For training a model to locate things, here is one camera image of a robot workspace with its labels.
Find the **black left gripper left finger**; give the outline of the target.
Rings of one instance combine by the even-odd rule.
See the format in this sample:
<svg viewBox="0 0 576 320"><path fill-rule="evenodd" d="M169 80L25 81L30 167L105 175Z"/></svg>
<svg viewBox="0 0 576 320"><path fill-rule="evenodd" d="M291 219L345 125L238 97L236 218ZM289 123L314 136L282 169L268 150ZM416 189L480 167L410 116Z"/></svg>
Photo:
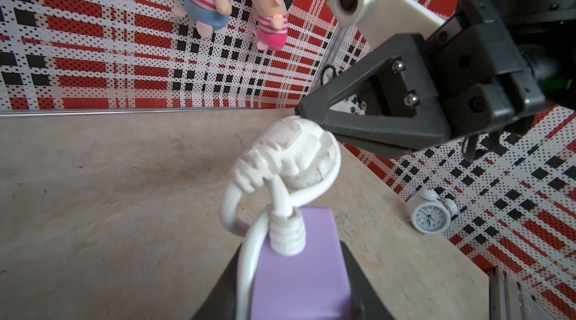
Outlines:
<svg viewBox="0 0 576 320"><path fill-rule="evenodd" d="M241 246L217 280L192 320L234 320L236 317L236 279Z"/></svg>

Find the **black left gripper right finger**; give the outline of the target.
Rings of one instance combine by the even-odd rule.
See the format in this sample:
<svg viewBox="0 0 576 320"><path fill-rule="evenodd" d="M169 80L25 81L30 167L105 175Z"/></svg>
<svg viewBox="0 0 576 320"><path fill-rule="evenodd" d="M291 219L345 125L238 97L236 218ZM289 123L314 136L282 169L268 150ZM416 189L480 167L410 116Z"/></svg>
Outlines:
<svg viewBox="0 0 576 320"><path fill-rule="evenodd" d="M340 241L352 295L352 319L395 320L371 285L349 247Z"/></svg>

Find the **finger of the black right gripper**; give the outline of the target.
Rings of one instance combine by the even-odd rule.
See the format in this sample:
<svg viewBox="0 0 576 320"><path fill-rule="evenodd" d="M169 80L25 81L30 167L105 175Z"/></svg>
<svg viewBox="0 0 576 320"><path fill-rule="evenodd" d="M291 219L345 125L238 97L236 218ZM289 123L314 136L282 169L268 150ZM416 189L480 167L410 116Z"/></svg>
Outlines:
<svg viewBox="0 0 576 320"><path fill-rule="evenodd" d="M387 159L399 158L447 143L450 133L342 134L341 141Z"/></svg>
<svg viewBox="0 0 576 320"><path fill-rule="evenodd" d="M296 114L342 134L450 133L427 68L424 39L397 34L327 85L309 94Z"/></svg>

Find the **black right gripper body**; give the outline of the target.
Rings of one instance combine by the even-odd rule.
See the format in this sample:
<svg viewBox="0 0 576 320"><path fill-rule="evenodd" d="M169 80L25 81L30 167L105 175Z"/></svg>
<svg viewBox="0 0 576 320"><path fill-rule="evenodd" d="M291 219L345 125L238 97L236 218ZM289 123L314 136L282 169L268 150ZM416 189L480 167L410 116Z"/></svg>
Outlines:
<svg viewBox="0 0 576 320"><path fill-rule="evenodd" d="M425 59L436 89L422 101L426 139L526 132L551 107L551 26L508 26L490 0L460 0Z"/></svg>

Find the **purple power strip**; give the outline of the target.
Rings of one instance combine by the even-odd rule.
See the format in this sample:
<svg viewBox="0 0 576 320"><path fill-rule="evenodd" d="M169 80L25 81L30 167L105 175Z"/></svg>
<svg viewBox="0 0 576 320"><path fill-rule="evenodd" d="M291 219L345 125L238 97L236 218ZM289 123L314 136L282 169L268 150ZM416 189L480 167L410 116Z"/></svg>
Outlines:
<svg viewBox="0 0 576 320"><path fill-rule="evenodd" d="M328 207L303 207L306 246L277 254L267 238L252 289L252 319L352 319L353 298L337 226Z"/></svg>

